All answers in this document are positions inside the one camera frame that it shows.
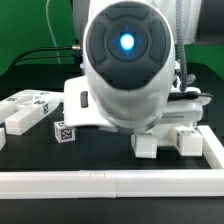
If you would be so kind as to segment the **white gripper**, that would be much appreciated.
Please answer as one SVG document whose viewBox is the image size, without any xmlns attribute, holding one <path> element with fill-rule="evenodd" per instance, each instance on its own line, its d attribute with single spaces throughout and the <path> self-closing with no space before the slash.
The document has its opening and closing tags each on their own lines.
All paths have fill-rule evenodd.
<svg viewBox="0 0 224 224">
<path fill-rule="evenodd" d="M 150 130 L 158 123 L 193 123 L 202 113 L 199 89 L 181 93 L 171 81 L 160 78 L 134 90 L 116 89 L 99 78 L 84 76 L 69 79 L 64 85 L 64 121 L 68 127 Z"/>
</svg>

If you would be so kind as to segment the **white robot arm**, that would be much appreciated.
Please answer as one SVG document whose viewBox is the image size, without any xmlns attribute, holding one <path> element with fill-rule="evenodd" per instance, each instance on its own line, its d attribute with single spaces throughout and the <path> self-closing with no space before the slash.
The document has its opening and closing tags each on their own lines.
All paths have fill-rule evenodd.
<svg viewBox="0 0 224 224">
<path fill-rule="evenodd" d="M 187 87 L 183 49 L 201 0 L 79 0 L 84 75 L 64 84 L 68 127 L 142 134 L 161 123 L 201 119 Z"/>
</svg>

